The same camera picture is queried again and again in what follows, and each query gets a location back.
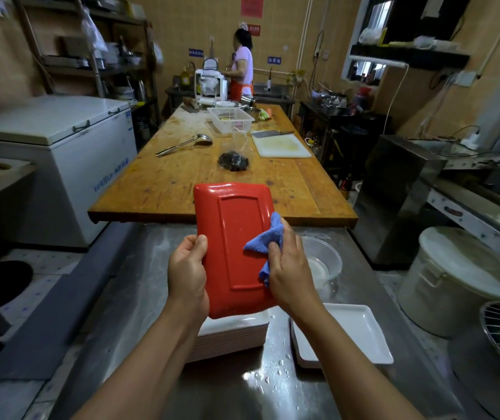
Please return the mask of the person's right hand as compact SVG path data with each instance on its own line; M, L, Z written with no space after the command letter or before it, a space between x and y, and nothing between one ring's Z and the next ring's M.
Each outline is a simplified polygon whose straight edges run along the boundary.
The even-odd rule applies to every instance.
M312 273L299 237L299 257L285 258L276 243L268 246L270 290L277 305L299 326L309 326L324 305L314 287Z

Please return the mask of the person's left hand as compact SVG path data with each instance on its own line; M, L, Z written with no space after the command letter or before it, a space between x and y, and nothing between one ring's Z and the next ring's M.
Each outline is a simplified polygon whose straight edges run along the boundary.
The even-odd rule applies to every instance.
M186 236L170 255L166 306L181 322L200 329L209 315L210 301L205 289L206 271L203 263L188 258L192 247L189 239Z

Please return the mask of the blue cleaning cloth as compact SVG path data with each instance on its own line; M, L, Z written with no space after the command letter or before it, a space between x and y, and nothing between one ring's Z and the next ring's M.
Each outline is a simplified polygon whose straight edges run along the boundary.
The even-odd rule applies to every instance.
M283 247L284 239L284 224L282 223L282 216L278 212L273 212L270 217L270 227L268 230L260 233L250 241L248 241L243 250L250 251L257 254L268 255L268 246L271 242L277 244L279 249ZM270 266L269 262L265 261L263 267L259 272L259 280L266 288L270 286Z

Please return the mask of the red rectangular plate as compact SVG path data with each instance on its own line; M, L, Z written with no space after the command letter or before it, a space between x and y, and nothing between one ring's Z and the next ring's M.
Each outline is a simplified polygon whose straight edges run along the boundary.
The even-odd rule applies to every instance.
M259 278L268 257L244 249L270 228L274 212L271 191L263 184L200 183L193 200L197 233L207 237L202 260L211 319L249 315L275 305Z

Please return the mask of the person's left forearm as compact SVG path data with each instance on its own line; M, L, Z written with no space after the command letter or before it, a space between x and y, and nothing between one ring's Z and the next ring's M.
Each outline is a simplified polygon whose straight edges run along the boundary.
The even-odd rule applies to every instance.
M156 420L206 317L201 302L167 301L141 341L71 420Z

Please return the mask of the person's right forearm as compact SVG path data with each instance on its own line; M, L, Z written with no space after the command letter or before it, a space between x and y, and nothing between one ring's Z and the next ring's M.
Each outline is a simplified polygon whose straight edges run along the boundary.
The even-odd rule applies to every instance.
M321 364L344 420L425 420L318 301L284 307Z

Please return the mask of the clear plastic bowl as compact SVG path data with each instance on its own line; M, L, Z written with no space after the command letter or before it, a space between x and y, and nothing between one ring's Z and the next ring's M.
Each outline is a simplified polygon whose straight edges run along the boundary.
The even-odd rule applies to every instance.
M302 237L302 245L315 289L326 288L342 271L341 256L330 244L315 237Z

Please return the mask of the wooden work table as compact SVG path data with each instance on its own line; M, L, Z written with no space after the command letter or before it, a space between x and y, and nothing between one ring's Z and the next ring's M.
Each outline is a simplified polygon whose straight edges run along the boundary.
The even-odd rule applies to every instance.
M198 133L213 145L190 144L156 157L156 153ZM94 222L195 223L193 187L199 183L241 182L269 187L274 210L290 225L354 228L358 216L315 158L261 158L251 140L246 171L230 172L218 165L221 140L207 112L178 108L159 131L106 186L89 208Z

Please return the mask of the white cutting board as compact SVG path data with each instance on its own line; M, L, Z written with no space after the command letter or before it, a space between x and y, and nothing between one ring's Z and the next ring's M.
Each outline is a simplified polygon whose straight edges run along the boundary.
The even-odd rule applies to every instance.
M294 134L283 134L257 138L251 135L261 158L311 158L308 147Z

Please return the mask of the stack of white rectangular plates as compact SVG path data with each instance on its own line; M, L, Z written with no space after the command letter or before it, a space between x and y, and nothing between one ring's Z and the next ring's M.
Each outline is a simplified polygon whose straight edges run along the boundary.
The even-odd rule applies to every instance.
M187 363L214 358L265 344L270 310L211 319L202 324Z

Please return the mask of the plastic bag with dark contents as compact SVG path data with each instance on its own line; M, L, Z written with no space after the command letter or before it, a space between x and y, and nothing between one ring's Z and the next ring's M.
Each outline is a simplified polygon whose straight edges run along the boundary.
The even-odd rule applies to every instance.
M221 140L218 165L230 172L246 171L250 164L251 140L246 132L235 129Z

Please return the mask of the metal ladle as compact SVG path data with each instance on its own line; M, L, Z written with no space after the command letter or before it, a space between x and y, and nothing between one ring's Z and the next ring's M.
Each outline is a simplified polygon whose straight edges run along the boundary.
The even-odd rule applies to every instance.
M170 153L173 153L173 152L177 151L178 149L183 148L184 146L187 146L190 144L211 146L211 145L213 145L213 140L212 140L212 137L209 135L198 133L189 140L186 140L182 143L179 143L175 146L171 146L169 148L166 148L166 149L156 153L156 157L163 157L165 155L169 155Z

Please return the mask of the stainless steel cabinet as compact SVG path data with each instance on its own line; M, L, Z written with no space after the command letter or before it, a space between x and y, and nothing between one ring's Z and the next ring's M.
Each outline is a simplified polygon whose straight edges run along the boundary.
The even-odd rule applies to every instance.
M445 160L397 135L381 136L366 162L354 204L354 240L370 263L382 269L409 266L426 228L448 219L428 203Z

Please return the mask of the white rectangular plate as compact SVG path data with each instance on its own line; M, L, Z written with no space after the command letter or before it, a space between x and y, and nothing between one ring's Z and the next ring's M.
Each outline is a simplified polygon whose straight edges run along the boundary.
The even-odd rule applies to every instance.
M363 304L324 303L324 307L362 353L375 365L394 364L394 357L387 345L384 333L371 309ZM321 369L321 364L304 333L290 321L291 342L296 350L296 361L300 367Z

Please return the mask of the dark side table with bowls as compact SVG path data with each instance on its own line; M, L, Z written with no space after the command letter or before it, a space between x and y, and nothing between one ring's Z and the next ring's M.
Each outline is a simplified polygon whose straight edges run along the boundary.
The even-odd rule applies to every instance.
M344 109L316 101L300 103L300 135L312 144L312 151L333 181L351 175L360 181L366 174L366 162L383 131L393 132L392 117L375 112Z

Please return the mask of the steel prep counter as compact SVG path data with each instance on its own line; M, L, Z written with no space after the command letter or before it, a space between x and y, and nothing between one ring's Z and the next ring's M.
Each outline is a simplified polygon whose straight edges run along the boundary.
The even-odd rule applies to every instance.
M161 313L167 296L167 262L195 225L134 227L127 256L109 290L49 420L69 420L130 353ZM431 420L467 420L447 379L439 373L399 313L351 235L344 228L298 227L303 236L328 242L340 254L342 272L324 300L368 306L394 358L380 367L403 396ZM299 368L288 316L269 314L263 348L186 364L168 398L163 420L338 419L324 376Z

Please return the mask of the white plastic basket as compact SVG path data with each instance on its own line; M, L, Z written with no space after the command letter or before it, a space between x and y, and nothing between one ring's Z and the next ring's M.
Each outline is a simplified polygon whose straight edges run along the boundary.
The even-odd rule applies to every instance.
M209 107L213 126L222 134L232 132L248 132L254 119L239 107Z

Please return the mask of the steel sink counter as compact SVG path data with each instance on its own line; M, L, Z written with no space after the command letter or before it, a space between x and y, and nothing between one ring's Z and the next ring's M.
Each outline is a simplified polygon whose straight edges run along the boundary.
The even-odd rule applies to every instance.
M288 85L272 84L271 89L266 90L266 84L254 85L254 98L259 104L280 105L285 114L290 117L295 104L295 99L291 96L292 90ZM176 87L169 87L165 90L168 101L164 104L163 113L166 118L180 106L186 97L194 98L193 90L186 90Z

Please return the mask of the white chest freezer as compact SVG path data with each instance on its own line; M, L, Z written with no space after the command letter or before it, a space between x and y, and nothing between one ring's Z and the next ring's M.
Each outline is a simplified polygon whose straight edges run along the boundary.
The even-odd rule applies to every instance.
M136 155L126 101L42 96L0 111L0 158L36 167L0 192L0 237L88 247L106 226L90 220L89 208Z

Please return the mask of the white kitchen machine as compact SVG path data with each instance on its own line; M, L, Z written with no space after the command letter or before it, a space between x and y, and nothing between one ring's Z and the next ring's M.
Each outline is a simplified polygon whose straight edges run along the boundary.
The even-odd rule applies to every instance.
M218 60L206 57L203 66L195 71L195 101L198 106L214 106L228 100L228 80L218 70Z

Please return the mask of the large white lidded bucket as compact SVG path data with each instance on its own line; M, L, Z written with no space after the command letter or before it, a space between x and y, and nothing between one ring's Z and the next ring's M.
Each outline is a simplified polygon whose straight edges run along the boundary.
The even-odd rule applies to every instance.
M418 327L449 339L500 301L500 254L461 228L430 227L397 292L401 310Z

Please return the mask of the dough sheeter machine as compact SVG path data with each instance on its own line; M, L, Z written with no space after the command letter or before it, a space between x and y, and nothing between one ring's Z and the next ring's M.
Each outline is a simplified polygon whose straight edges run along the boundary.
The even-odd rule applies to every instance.
M500 194L484 183L500 171L500 154L479 152L454 139L413 139L443 161L431 178L426 203L500 254Z

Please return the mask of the metal storage rack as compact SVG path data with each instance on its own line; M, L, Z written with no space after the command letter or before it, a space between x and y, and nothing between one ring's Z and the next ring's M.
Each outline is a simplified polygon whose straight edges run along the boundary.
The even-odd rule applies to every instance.
M127 12L126 0L11 0L48 94L59 94L57 77L90 79L95 95L125 99L132 108L140 149L162 125L157 98L156 50L150 22ZM74 18L75 34L57 34L42 48L29 13Z

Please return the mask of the dark wall shelf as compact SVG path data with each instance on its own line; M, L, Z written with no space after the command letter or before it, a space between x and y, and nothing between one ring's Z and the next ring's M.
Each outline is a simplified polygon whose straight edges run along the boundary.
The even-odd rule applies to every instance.
M361 44L352 45L350 58L357 62L371 62L398 68L410 67L430 71L462 70L470 60L469 55L456 52Z

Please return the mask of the red wall sign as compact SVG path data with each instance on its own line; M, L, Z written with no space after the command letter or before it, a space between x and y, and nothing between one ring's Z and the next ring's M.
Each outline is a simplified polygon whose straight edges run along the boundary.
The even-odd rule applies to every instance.
M240 0L240 15L245 18L262 19L265 0Z

